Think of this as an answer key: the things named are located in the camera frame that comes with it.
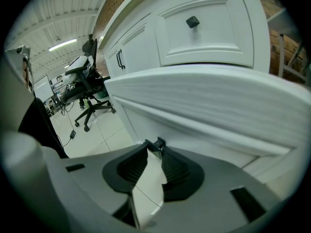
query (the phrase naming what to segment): cabinet drawer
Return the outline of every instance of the cabinet drawer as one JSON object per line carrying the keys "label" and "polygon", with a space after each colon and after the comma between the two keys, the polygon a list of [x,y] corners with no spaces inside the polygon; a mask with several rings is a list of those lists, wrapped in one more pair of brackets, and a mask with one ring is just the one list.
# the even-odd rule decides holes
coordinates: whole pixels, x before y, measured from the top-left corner
{"label": "cabinet drawer", "polygon": [[[162,66],[230,63],[253,66],[253,37],[243,0],[172,0],[152,12]],[[190,28],[186,20],[199,24]]]}
{"label": "cabinet drawer", "polygon": [[121,61],[128,73],[160,67],[152,18],[135,24],[120,40]]}

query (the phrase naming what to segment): white floor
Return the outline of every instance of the white floor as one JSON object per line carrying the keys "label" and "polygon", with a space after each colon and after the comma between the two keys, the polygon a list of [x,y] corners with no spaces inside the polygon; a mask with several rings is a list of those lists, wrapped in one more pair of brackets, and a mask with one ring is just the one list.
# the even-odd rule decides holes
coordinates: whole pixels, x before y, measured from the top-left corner
{"label": "white floor", "polygon": [[[79,120],[79,127],[74,125],[74,120],[83,112],[80,110],[79,101],[73,104],[72,109],[71,106],[72,104],[67,107],[68,114],[65,112],[63,116],[58,112],[51,117],[63,145],[68,143],[72,128],[76,131],[75,138],[64,147],[69,158],[116,151],[135,144],[118,117],[118,112],[112,114],[110,109],[96,111],[88,121],[89,132],[85,132],[85,117]],[[166,178],[161,168],[161,161],[148,152],[148,165],[133,190],[134,205],[141,229],[163,204],[161,186],[163,183],[166,183]]]}

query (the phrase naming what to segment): power cord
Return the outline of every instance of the power cord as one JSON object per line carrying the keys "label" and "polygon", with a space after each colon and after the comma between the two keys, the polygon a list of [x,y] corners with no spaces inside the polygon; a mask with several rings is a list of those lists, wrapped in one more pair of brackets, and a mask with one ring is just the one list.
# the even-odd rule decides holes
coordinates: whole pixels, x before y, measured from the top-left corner
{"label": "power cord", "polygon": [[65,110],[67,111],[67,113],[68,113],[69,111],[71,111],[71,109],[73,108],[74,102],[73,102],[72,107],[70,108],[70,110],[67,111],[67,109],[65,108]]}
{"label": "power cord", "polygon": [[60,141],[60,143],[61,143],[61,145],[62,145],[62,148],[64,148],[64,146],[63,146],[63,143],[62,143],[62,140],[60,139],[60,137],[57,135],[57,137],[58,137],[58,139],[59,139],[59,141]]}
{"label": "power cord", "polygon": [[69,118],[70,124],[71,124],[71,126],[72,126],[72,130],[74,130],[73,125],[72,125],[72,123],[71,123],[71,119],[70,119],[69,114],[68,114],[68,111],[66,110],[66,112],[67,112],[67,115],[68,115],[68,118]]}
{"label": "power cord", "polygon": [[[69,139],[68,143],[71,141],[71,139],[72,139],[72,138]],[[66,143],[66,144],[63,146],[63,148],[64,148],[68,143]]]}

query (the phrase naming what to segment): gray plastic surface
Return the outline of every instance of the gray plastic surface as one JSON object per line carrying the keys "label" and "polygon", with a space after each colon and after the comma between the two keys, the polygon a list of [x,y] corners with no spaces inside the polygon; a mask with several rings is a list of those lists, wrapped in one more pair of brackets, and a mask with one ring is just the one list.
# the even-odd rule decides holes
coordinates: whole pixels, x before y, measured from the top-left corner
{"label": "gray plastic surface", "polygon": [[62,159],[61,162],[64,167],[84,164],[84,168],[70,172],[69,175],[95,203],[108,213],[114,214],[126,203],[128,195],[115,192],[104,180],[102,170],[104,165],[109,161],[132,151],[136,147],[137,146],[131,146],[118,151],[81,158]]}
{"label": "gray plastic surface", "polygon": [[138,231],[112,217],[82,191],[64,167],[56,151],[42,148],[51,181],[68,215],[73,233],[137,233]]}
{"label": "gray plastic surface", "polygon": [[68,217],[50,181],[43,147],[17,132],[3,133],[0,142],[3,170],[29,210],[53,231],[68,232]]}
{"label": "gray plastic surface", "polygon": [[245,186],[267,211],[279,203],[265,185],[233,164],[186,150],[171,149],[201,165],[205,179],[188,199],[164,203],[146,226],[147,232],[224,233],[245,226],[248,221],[230,193],[231,189],[240,186]]}

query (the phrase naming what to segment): cable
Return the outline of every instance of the cable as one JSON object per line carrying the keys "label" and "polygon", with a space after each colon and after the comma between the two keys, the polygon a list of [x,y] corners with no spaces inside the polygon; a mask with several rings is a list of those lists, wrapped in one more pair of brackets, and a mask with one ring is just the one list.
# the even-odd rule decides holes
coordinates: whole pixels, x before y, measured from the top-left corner
{"label": "cable", "polygon": [[[69,139],[68,143],[69,143],[70,141],[71,141],[71,138]],[[68,143],[66,143],[66,144],[63,146],[63,148],[64,148]]]}
{"label": "cable", "polygon": [[[74,102],[75,102],[75,101],[74,101]],[[70,110],[73,108],[74,102],[73,102],[72,107],[70,108]],[[65,108],[65,110],[66,110],[66,108]],[[68,111],[66,110],[67,113],[68,113],[70,110],[68,110]]]}
{"label": "cable", "polygon": [[74,130],[73,125],[72,125],[71,120],[70,120],[70,117],[69,117],[69,114],[68,114],[68,111],[66,111],[66,112],[67,112],[67,115],[68,115],[68,118],[69,118],[70,124],[71,124],[71,126],[72,126],[72,130]]}
{"label": "cable", "polygon": [[62,96],[62,100],[61,100],[61,114],[64,116],[65,115],[65,103],[64,103],[64,97],[65,97],[65,94],[68,92],[68,90],[63,94],[63,96]]}
{"label": "cable", "polygon": [[60,141],[60,143],[61,143],[61,145],[62,145],[62,148],[64,148],[64,146],[63,146],[63,143],[62,143],[62,140],[60,139],[60,137],[57,135],[57,137],[58,137],[58,139],[59,139],[59,141]]}

